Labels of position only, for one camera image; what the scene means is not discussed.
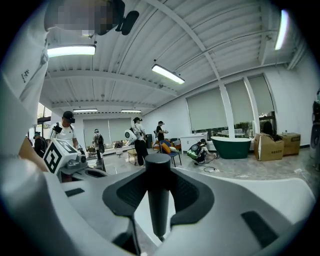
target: white cabinet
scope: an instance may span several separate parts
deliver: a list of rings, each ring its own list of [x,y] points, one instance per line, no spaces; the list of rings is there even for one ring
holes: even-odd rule
[[[207,141],[207,132],[205,133],[196,133],[190,134],[188,136],[180,137],[181,140],[181,151],[188,151],[192,145],[197,144],[201,139]]]

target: white ceiling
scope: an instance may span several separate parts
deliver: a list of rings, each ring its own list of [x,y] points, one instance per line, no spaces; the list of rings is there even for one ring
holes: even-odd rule
[[[280,11],[259,0],[127,0],[139,18],[129,35],[110,31],[92,39],[52,29],[50,47],[93,44],[94,56],[49,60],[40,101],[54,112],[97,108],[142,114],[229,74],[289,63],[300,43],[291,24],[275,51]],[[159,64],[179,74],[175,83],[151,70]]]

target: cap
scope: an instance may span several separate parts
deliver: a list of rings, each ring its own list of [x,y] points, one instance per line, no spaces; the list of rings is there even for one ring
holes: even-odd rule
[[[71,111],[64,112],[62,117],[64,117],[70,123],[74,123],[75,122],[74,114]]]

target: cardboard box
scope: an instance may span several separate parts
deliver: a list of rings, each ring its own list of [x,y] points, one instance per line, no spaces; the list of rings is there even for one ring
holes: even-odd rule
[[[282,159],[285,143],[283,140],[274,141],[265,133],[256,133],[253,141],[254,155],[258,161]]]
[[[284,141],[284,156],[297,155],[300,150],[301,135],[298,133],[279,134]]]

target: black joystick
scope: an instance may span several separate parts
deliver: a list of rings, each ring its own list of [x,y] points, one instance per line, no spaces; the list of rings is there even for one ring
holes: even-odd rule
[[[170,156],[167,154],[147,155],[145,172],[153,232],[163,241],[168,218]]]

